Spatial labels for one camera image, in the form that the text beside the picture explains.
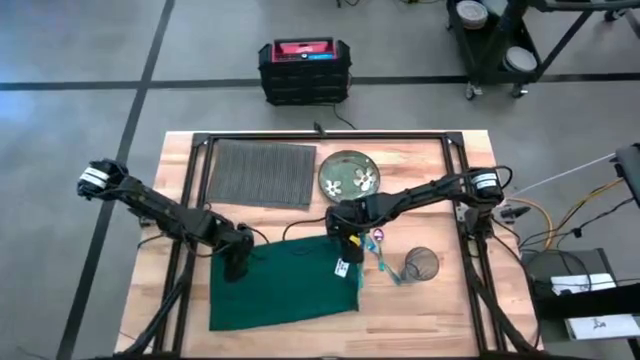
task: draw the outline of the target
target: yellow cable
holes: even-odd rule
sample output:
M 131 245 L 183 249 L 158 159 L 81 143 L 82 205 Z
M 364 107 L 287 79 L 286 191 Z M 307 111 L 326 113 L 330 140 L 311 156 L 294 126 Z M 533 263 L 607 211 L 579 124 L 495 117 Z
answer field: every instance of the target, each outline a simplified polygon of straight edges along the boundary
M 533 202 L 531 200 L 528 200 L 528 199 L 507 198 L 506 200 L 507 201 L 515 201 L 515 202 L 519 202 L 519 203 L 522 203 L 522 204 L 527 204 L 529 206 L 532 206 L 532 207 L 536 208 L 538 211 L 540 211 L 540 213 L 542 215 L 544 215 L 545 220 L 547 220 L 547 227 L 548 227 L 547 231 L 549 232 L 549 235 L 547 236 L 547 240 L 545 241 L 545 244 L 551 242 L 551 239 L 552 239 L 552 237 L 551 237 L 551 232 L 552 231 L 551 230 L 553 230 L 553 221 L 551 221 L 551 215 L 549 215 L 549 213 L 542 206 L 540 206 L 537 203 L 535 203 L 535 202 Z
M 586 203 L 588 203 L 589 201 L 593 200 L 594 198 L 602 195 L 602 193 L 604 193 L 605 191 L 611 189 L 612 187 L 620 184 L 623 181 L 622 178 L 620 179 L 616 179 L 608 184 L 605 184 L 604 186 L 600 187 L 599 189 L 590 192 L 589 194 L 587 194 L 587 196 L 585 196 L 584 198 L 582 198 L 580 201 L 578 201 L 577 203 L 575 203 L 571 209 L 569 209 L 569 211 L 567 211 L 567 213 L 564 215 L 564 217 L 562 218 L 562 220 L 558 223 L 558 227 L 556 229 L 554 229 L 553 234 L 551 236 L 551 238 L 553 239 L 553 235 L 555 235 L 558 230 L 560 230 L 561 227 L 563 227 L 566 221 L 568 221 L 568 218 L 571 215 L 572 212 L 574 212 L 575 209 L 580 208 L 582 206 L 584 206 Z M 551 247 L 551 241 L 549 242 L 545 242 L 545 249 L 548 249 Z
M 549 213 L 540 205 L 538 205 L 537 203 L 528 200 L 528 199 L 522 199 L 522 198 L 507 198 L 505 199 L 506 201 L 514 201 L 514 202 L 519 202 L 522 204 L 527 204 L 531 207 L 536 208 L 536 210 L 540 211 L 540 213 L 542 215 L 544 215 L 545 220 L 547 221 L 547 231 L 549 232 L 549 235 L 547 236 L 547 239 L 544 242 L 544 248 L 549 249 L 551 247 L 551 243 L 553 242 L 554 236 L 555 234 L 558 232 L 558 230 L 560 230 L 560 227 L 564 226 L 564 222 L 567 221 L 567 219 L 569 218 L 569 216 L 571 216 L 571 213 L 578 207 L 583 206 L 584 204 L 586 204 L 587 202 L 593 200 L 594 198 L 602 195 L 602 193 L 604 193 L 605 191 L 611 189 L 612 187 L 620 184 L 623 181 L 623 179 L 616 179 L 608 184 L 605 184 L 604 186 L 600 187 L 599 189 L 592 191 L 591 193 L 587 194 L 584 198 L 582 198 L 580 201 L 578 201 L 577 203 L 575 203 L 570 209 L 569 211 L 567 211 L 567 213 L 564 215 L 564 217 L 562 218 L 562 221 L 560 221 L 558 223 L 558 228 L 554 229 L 553 228 L 553 221 L 551 220 L 551 215 L 549 215 Z
M 569 209 L 569 211 L 567 211 L 567 213 L 566 213 L 566 214 L 564 215 L 564 217 L 562 218 L 562 221 L 560 221 L 559 225 L 560 225 L 560 224 L 563 224 L 563 223 L 566 221 L 567 217 L 569 217 L 569 215 L 571 214 L 571 212 L 573 212 L 573 210 L 574 210 L 575 208 L 577 208 L 577 207 L 579 207 L 579 206 L 583 206 L 583 205 L 584 205 L 584 204 L 586 204 L 587 202 L 591 201 L 593 198 L 595 198 L 595 197 L 597 197 L 597 196 L 601 195 L 603 192 L 605 192 L 605 191 L 607 191 L 607 190 L 611 189 L 612 187 L 614 187 L 614 186 L 616 186 L 616 185 L 620 184 L 620 183 L 622 182 L 622 180 L 623 180 L 623 179 L 617 179 L 617 180 L 614 180 L 614 181 L 612 181 L 612 182 L 610 182 L 610 183 L 608 183 L 608 184 L 606 184 L 606 185 L 602 186 L 600 189 L 598 189 L 598 190 L 596 190 L 596 191 L 592 191 L 591 193 L 587 194 L 587 196 L 585 196 L 584 198 L 582 198 L 582 200 L 578 201 L 575 205 L 573 205 L 573 206 L 571 207 L 571 209 Z

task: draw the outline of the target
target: concrete floor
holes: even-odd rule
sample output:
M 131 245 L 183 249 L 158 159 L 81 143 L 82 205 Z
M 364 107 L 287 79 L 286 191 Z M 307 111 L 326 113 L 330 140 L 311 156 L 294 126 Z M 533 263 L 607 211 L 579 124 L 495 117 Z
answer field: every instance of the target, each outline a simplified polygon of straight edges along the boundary
M 139 80 L 164 1 L 0 2 L 0 82 Z M 526 16 L 543 55 L 574 14 Z M 552 74 L 640 72 L 640 43 L 625 20 L 595 14 L 549 69 Z M 408 7 L 362 0 L 177 0 L 156 80 L 256 78 L 256 52 L 279 37 L 329 35 L 352 48 L 354 76 L 463 75 L 443 3 Z M 464 85 L 353 86 L 338 106 L 360 129 L 489 129 L 499 163 L 515 170 L 511 192 L 638 141 L 636 82 L 541 83 L 513 101 L 487 88 L 474 102 Z M 75 195 L 91 159 L 115 157 L 135 90 L 0 92 L 0 359 L 19 349 L 55 356 L 100 203 Z M 342 129 L 327 108 L 273 108 L 259 88 L 151 90 L 129 168 L 153 179 L 168 130 Z M 614 177 L 607 163 L 523 194 L 557 221 L 580 197 Z M 629 196 L 618 187 L 575 217 L 579 224 Z M 567 249 L 604 247 L 618 278 L 640 276 L 637 207 L 588 228 Z M 113 349 L 139 229 L 117 206 L 74 358 Z M 538 215 L 517 226 L 544 229 Z M 622 341 L 546 344 L 552 352 L 628 359 Z

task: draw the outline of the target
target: wooden tabletop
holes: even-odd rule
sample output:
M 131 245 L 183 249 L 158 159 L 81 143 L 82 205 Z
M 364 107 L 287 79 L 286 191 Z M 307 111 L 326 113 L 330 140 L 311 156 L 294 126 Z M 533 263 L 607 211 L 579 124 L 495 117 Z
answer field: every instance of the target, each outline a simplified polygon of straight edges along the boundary
M 463 131 L 470 166 L 494 166 L 495 159 L 486 131 Z M 184 183 L 191 132 L 166 135 L 154 189 L 179 201 Z M 323 140 L 296 142 L 317 146 L 316 171 L 330 154 L 357 150 L 367 154 L 381 172 L 380 191 L 394 193 L 445 175 L 442 148 L 434 140 Z M 197 169 L 201 169 L 200 156 Z M 135 176 L 135 169 L 130 169 Z M 196 171 L 192 204 L 200 176 Z M 324 216 L 331 205 L 314 185 L 308 211 L 214 204 L 213 211 L 235 223 L 245 222 L 263 232 L 272 242 L 294 221 Z M 440 260 L 438 275 L 427 282 L 396 286 L 389 275 L 378 271 L 377 259 L 366 255 L 365 286 L 360 291 L 360 311 L 265 326 L 249 330 L 211 332 L 209 319 L 210 260 L 198 258 L 185 329 L 185 357 L 316 357 L 316 356 L 474 356 L 477 348 L 470 316 L 460 249 L 449 201 L 404 213 L 384 226 L 385 260 L 401 269 L 406 253 L 416 246 L 432 249 Z M 496 228 L 498 236 L 514 251 L 515 239 Z M 147 229 L 143 238 L 157 234 Z M 325 234 L 324 224 L 292 227 L 288 239 Z M 263 240 L 256 236 L 256 243 Z M 158 309 L 165 280 L 171 242 L 159 239 L 139 251 L 122 318 L 117 350 L 132 343 Z M 201 252 L 208 249 L 199 247 Z M 527 339 L 535 337 L 536 319 L 523 273 L 511 255 L 489 241 L 489 258 L 499 303 Z M 486 309 L 487 337 L 491 330 Z M 172 334 L 172 313 L 169 334 Z

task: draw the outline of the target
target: white flower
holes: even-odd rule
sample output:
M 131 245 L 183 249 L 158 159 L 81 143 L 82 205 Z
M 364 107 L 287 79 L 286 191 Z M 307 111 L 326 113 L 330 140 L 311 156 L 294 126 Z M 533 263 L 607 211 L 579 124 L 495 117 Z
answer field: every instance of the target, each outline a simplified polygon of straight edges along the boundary
M 363 173 L 360 169 L 356 169 L 356 176 L 357 178 L 353 179 L 353 183 L 359 186 L 362 191 L 369 190 L 371 185 L 376 181 L 376 176 L 371 168 L 367 168 L 366 173 Z
M 327 180 L 327 186 L 325 187 L 325 190 L 327 190 L 329 195 L 336 196 L 338 194 L 342 194 L 342 190 L 340 190 L 340 185 L 342 185 L 341 181 L 332 182 L 331 180 Z

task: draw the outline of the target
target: wire mesh cup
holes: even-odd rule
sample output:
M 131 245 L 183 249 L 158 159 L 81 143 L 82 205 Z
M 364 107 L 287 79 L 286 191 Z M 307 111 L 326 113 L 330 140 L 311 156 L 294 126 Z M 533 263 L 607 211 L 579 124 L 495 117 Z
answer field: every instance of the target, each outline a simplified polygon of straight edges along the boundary
M 440 270 L 438 256 L 425 247 L 416 247 L 407 253 L 400 279 L 405 284 L 427 281 L 433 279 L 438 274 L 438 270 Z

